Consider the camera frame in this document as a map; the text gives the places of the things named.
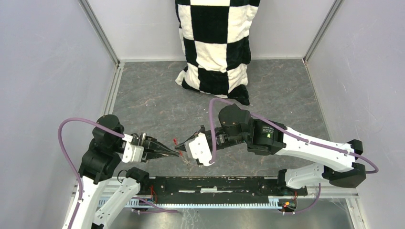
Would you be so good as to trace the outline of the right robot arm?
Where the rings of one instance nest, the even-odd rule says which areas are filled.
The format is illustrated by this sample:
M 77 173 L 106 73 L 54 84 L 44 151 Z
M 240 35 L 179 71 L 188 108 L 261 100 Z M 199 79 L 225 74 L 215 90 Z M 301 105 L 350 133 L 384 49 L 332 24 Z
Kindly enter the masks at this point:
M 276 189 L 282 195 L 323 182 L 356 188 L 366 179 L 365 166 L 356 161 L 362 153 L 359 140 L 334 143 L 314 138 L 258 118 L 235 104 L 222 108 L 218 119 L 219 127 L 206 130 L 201 126 L 189 139 L 176 145 L 176 149 L 206 167 L 213 164 L 217 151 L 239 144 L 246 144 L 248 152 L 260 156 L 293 156 L 310 161 L 308 166 L 279 171 Z

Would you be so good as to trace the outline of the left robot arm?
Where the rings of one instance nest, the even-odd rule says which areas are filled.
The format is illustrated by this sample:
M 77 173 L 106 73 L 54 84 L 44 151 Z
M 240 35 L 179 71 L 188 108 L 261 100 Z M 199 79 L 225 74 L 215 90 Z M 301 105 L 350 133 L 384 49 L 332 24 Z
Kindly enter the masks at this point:
M 94 126 L 93 139 L 79 168 L 73 165 L 62 139 L 63 127 L 72 121 Z M 133 167 L 127 171 L 118 190 L 98 208 L 99 200 L 120 162 L 146 162 L 180 155 L 145 133 L 125 134 L 123 125 L 113 114 L 104 115 L 96 122 L 78 117 L 68 118 L 58 127 L 58 141 L 78 182 L 75 202 L 67 214 L 64 229 L 107 229 L 131 199 L 149 191 L 148 172 Z

